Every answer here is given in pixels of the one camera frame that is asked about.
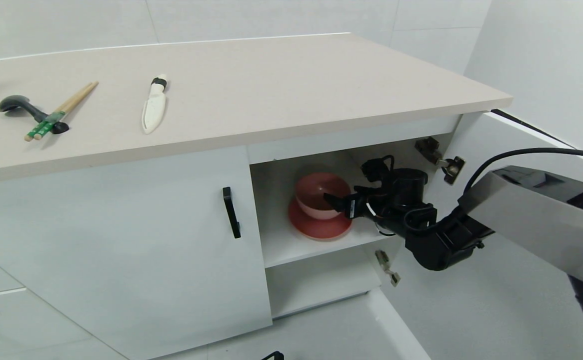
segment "gray metal panel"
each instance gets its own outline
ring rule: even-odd
[[[583,281],[583,209],[493,172],[458,202],[472,218]]]

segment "countertop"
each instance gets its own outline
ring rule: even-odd
[[[161,125],[141,112],[166,74]],[[65,121],[0,112],[0,181],[179,153],[507,107],[511,96],[353,34],[99,48],[0,60],[0,102],[23,95],[52,112],[100,84]]]

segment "black cabinet handle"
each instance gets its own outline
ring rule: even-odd
[[[273,358],[273,360],[285,360],[285,356],[283,355],[282,352],[280,351],[274,351],[273,353],[270,353],[266,358],[264,358],[263,360],[270,360],[271,358]]]
[[[236,211],[234,210],[234,203],[232,202],[231,187],[223,187],[222,199],[225,201],[225,209],[227,209],[227,216],[229,217],[231,230],[234,232],[234,239],[239,239],[241,237],[241,223],[236,219]]]

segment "white knife sheath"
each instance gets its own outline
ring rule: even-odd
[[[142,109],[142,129],[150,134],[161,124],[165,114],[165,88],[168,86],[167,76],[162,73],[154,78],[149,88],[149,98]]]

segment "cabinet hinge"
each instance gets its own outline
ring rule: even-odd
[[[437,139],[429,136],[426,139],[416,141],[414,147],[428,162],[440,167],[442,172],[445,173],[445,182],[453,185],[456,178],[458,178],[458,174],[463,170],[463,166],[465,166],[465,160],[458,156],[453,159],[443,159],[443,155],[438,151],[440,145]]]
[[[380,264],[382,271],[389,276],[391,284],[396,287],[396,285],[399,284],[399,281],[401,281],[401,277],[399,276],[399,273],[390,269],[390,266],[392,265],[390,264],[390,257],[387,256],[387,253],[383,250],[376,250],[374,255],[376,255],[376,259],[378,259],[378,264]]]

